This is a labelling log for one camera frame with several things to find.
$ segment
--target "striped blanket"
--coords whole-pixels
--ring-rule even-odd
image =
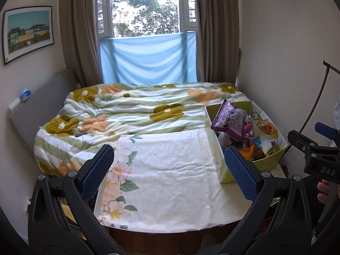
[[[71,92],[59,114],[35,138],[36,161],[45,173],[78,170],[103,144],[121,135],[204,128],[204,106],[247,97],[233,84],[195,82],[136,86],[103,84]]]

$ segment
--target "human hand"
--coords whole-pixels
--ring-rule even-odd
[[[321,192],[317,194],[317,199],[323,204],[326,204],[329,192],[329,181],[322,179],[322,181],[317,184],[317,189]],[[338,196],[340,198],[340,186],[338,186]]]

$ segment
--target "blue cloth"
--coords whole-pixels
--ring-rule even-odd
[[[101,39],[104,83],[196,82],[196,33]]]

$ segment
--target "box of snacks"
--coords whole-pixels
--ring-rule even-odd
[[[224,162],[228,146],[236,146],[260,171],[274,168],[287,148],[273,122],[252,101],[225,99],[223,104],[206,106],[205,131],[220,183],[234,181]]]

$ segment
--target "white wall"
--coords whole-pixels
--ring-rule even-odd
[[[237,85],[286,137],[299,130],[317,97],[325,60],[340,69],[340,11],[333,0],[240,0],[242,59]],[[334,126],[332,111],[340,75],[330,71],[319,104],[303,133],[319,145],[328,140],[316,122]],[[292,147],[282,158],[303,174],[302,152]]]
[[[10,127],[8,105],[25,88],[35,90],[66,68],[59,32],[58,0],[8,0],[0,19],[4,10],[26,6],[53,7],[55,44],[24,55],[6,66],[2,56],[0,59],[0,205],[16,231],[25,238],[28,216],[24,205],[32,195],[40,171]]]

